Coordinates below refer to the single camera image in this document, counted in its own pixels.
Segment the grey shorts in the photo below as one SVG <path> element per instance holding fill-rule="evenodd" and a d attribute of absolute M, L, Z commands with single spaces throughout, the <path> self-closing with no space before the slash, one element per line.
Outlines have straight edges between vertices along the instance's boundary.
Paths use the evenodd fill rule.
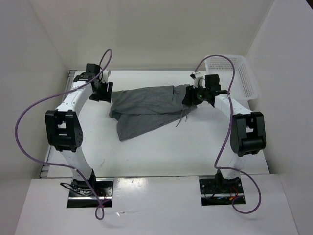
<path fill-rule="evenodd" d="M 188 115 L 197 107 L 182 103 L 186 87 L 157 86 L 112 93 L 109 116 L 117 120 L 120 141 L 126 141 L 156 130 Z"/>

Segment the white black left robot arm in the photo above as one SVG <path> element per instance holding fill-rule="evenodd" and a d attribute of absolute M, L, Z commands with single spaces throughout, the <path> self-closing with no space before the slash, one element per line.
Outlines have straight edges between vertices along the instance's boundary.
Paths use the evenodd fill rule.
<path fill-rule="evenodd" d="M 74 77 L 71 92 L 64 101 L 45 114 L 48 143 L 71 167 L 72 183 L 64 186 L 79 195 L 94 195 L 98 184 L 81 148 L 84 134 L 78 117 L 89 99 L 111 101 L 113 83 L 109 81 L 110 74 L 110 70 L 102 70 L 100 65 L 87 64 L 86 71 Z"/>

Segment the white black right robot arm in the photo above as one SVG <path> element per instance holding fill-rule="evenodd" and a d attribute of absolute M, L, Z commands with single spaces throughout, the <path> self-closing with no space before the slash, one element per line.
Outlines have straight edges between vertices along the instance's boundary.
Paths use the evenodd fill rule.
<path fill-rule="evenodd" d="M 194 79 L 194 84 L 186 87 L 182 103 L 191 107 L 206 101 L 225 114 L 230 121 L 227 140 L 222 144 L 222 149 L 229 145 L 233 154 L 228 158 L 227 166 L 217 166 L 222 153 L 218 154 L 214 163 L 217 169 L 215 189 L 226 192 L 239 182 L 240 171 L 245 163 L 266 146 L 264 115 L 245 108 L 232 98 L 228 90 L 221 88 L 217 74 L 202 75 L 200 72 L 193 72 L 190 76 Z"/>

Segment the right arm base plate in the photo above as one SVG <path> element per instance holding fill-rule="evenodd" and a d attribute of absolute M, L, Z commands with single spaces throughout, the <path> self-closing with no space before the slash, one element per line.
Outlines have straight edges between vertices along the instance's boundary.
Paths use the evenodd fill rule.
<path fill-rule="evenodd" d="M 231 205 L 233 200 L 235 205 L 246 204 L 240 178 L 234 183 L 218 186 L 215 177 L 200 177 L 199 185 L 202 206 Z"/>

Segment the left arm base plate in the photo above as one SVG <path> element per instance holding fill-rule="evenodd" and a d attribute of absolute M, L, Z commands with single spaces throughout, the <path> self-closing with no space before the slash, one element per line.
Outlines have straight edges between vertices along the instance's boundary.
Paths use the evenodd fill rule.
<path fill-rule="evenodd" d="M 112 207 L 113 178 L 97 178 L 94 191 L 103 203 L 104 208 Z M 69 190 L 67 208 L 96 208 L 98 201 L 88 186 L 78 187 L 74 182 L 60 183 Z"/>

